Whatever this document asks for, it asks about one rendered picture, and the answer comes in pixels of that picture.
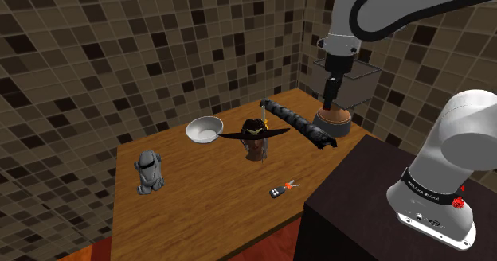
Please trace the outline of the white bowl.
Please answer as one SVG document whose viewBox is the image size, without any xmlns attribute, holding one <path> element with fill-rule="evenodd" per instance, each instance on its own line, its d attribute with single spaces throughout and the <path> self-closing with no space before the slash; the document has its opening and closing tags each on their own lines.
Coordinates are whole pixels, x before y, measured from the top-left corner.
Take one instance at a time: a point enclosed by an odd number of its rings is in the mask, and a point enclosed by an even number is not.
<svg viewBox="0 0 497 261">
<path fill-rule="evenodd" d="M 224 123 L 215 116 L 196 118 L 186 127 L 187 137 L 196 143 L 206 144 L 215 141 L 223 133 Z"/>
</svg>

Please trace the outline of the black key fob with keys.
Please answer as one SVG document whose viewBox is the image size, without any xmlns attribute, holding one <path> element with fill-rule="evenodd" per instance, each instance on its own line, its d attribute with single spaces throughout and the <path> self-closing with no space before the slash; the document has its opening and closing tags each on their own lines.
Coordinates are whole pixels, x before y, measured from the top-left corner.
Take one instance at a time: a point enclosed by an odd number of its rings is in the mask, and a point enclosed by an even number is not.
<svg viewBox="0 0 497 261">
<path fill-rule="evenodd" d="M 284 185 L 281 185 L 281 186 L 278 186 L 278 187 L 271 189 L 269 191 L 269 194 L 270 194 L 271 198 L 277 198 L 281 194 L 285 193 L 287 190 L 292 189 L 294 187 L 298 187 L 298 186 L 299 186 L 299 184 L 295 184 L 295 181 L 291 180 L 291 181 L 285 183 Z"/>
</svg>

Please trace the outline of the grey crouching figure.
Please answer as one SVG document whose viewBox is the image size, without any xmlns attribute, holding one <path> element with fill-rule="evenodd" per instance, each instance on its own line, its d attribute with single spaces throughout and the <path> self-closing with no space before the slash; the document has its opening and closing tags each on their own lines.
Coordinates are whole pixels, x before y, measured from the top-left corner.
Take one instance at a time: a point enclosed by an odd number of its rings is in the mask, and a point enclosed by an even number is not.
<svg viewBox="0 0 497 261">
<path fill-rule="evenodd" d="M 134 163 L 134 167 L 139 173 L 140 185 L 137 187 L 139 195 L 158 191 L 165 185 L 161 164 L 161 156 L 153 150 L 145 150 L 139 155 L 138 161 Z"/>
</svg>

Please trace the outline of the dark robot stand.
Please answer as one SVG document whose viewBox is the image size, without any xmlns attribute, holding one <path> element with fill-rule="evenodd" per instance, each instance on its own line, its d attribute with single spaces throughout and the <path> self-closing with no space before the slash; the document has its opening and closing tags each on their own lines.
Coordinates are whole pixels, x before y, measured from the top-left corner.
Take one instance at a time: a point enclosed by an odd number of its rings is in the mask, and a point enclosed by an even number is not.
<svg viewBox="0 0 497 261">
<path fill-rule="evenodd" d="M 497 193 L 477 182 L 464 183 L 477 230 L 466 251 L 398 220 L 386 191 L 413 159 L 363 137 L 305 201 L 294 261 L 497 261 Z"/>
</svg>

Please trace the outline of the long black rough roll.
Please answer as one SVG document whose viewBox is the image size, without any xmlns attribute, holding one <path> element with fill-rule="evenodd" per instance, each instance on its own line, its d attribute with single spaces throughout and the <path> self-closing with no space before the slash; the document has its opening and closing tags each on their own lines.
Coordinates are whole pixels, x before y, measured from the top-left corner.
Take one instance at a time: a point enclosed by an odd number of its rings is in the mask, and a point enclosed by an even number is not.
<svg viewBox="0 0 497 261">
<path fill-rule="evenodd" d="M 324 132 L 304 117 L 296 114 L 294 111 L 291 111 L 290 109 L 267 98 L 263 98 L 260 101 L 260 106 L 264 107 L 266 111 L 271 112 L 273 115 L 291 125 L 294 129 L 301 133 L 301 135 L 312 142 L 318 149 L 322 150 L 325 146 L 338 146 L 336 140 L 328 133 Z"/>
</svg>

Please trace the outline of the wooden table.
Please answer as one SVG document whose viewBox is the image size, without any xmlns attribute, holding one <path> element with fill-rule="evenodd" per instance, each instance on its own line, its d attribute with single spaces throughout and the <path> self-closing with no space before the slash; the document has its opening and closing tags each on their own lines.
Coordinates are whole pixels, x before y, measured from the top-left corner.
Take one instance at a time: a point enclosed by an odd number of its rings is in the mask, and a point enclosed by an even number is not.
<svg viewBox="0 0 497 261">
<path fill-rule="evenodd" d="M 365 136 L 358 125 L 338 146 L 318 149 L 274 115 L 263 162 L 237 140 L 197 144 L 178 126 L 128 142 L 116 160 L 111 261 L 217 261 L 297 217 L 304 201 Z M 139 195 L 139 155 L 162 158 L 165 185 Z M 269 191 L 294 180 L 277 198 Z"/>
</svg>

